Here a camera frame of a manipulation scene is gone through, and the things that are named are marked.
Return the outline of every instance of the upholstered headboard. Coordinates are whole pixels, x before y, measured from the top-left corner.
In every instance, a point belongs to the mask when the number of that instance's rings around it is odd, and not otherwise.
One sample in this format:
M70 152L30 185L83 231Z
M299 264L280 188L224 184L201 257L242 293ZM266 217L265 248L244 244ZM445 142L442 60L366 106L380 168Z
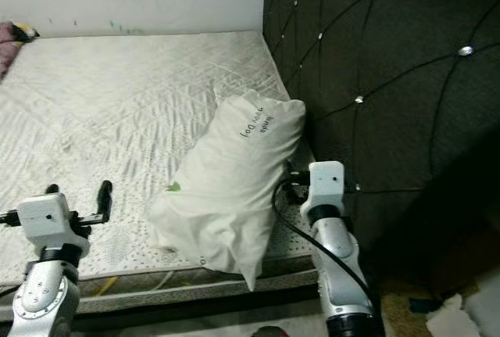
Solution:
M316 158L345 164L365 251L466 223L419 198L500 121L500 0L265 0L263 21Z

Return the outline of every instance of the green stain on pillow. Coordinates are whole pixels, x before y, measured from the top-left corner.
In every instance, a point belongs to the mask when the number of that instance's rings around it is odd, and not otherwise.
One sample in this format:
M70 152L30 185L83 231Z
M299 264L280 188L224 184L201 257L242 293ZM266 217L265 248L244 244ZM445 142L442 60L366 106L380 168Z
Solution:
M169 187L166 189L167 191L171 192L177 192L180 191L180 185L177 182L172 183Z

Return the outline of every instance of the pillow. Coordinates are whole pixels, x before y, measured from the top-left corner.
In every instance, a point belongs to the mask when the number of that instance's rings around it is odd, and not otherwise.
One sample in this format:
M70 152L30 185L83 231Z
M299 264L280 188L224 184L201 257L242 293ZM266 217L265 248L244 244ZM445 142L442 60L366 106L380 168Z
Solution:
M225 99L171 185L148 205L153 245L214 271L241 273L253 290L273 230L273 188L304 118L298 100L253 90Z

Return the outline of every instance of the silver robot arm segment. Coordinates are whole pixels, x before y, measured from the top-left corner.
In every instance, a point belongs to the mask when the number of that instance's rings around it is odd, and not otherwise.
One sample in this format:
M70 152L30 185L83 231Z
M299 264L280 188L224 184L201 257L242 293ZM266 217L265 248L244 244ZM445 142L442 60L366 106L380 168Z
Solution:
M358 242L342 220L343 165L337 161L311 163L309 171L309 195L301 206L302 218L311 226L313 238L366 284L359 267ZM325 253L315 249L312 260L318 270L321 304L330 335L376 335L374 309L365 291Z
M78 264L88 255L88 225L109 220L111 182L102 182L98 212L78 217L70 211L64 194L51 186L47 194L34 196L0 216L0 223L22 226L39 260L27 266L24 283L14 295L14 322L9 337L63 337L80 301Z

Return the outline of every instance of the bed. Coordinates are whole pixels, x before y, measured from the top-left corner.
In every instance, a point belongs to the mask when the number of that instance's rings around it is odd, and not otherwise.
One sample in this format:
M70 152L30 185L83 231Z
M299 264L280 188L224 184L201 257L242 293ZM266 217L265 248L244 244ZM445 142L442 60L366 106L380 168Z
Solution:
M101 182L114 185L111 220L93 229L91 253L80 263L79 313L248 292L239 275L152 248L144 213L218 103L249 88L289 99L255 32L51 38L25 45L0 84L0 210L57 183L70 208L87 215L95 211ZM294 167L311 159L301 145ZM301 224L297 208L287 213ZM0 228L1 286L18 285L33 259L21 228ZM316 281L309 247L282 227L263 267L256 291ZM9 320L9 297L2 304L1 318Z

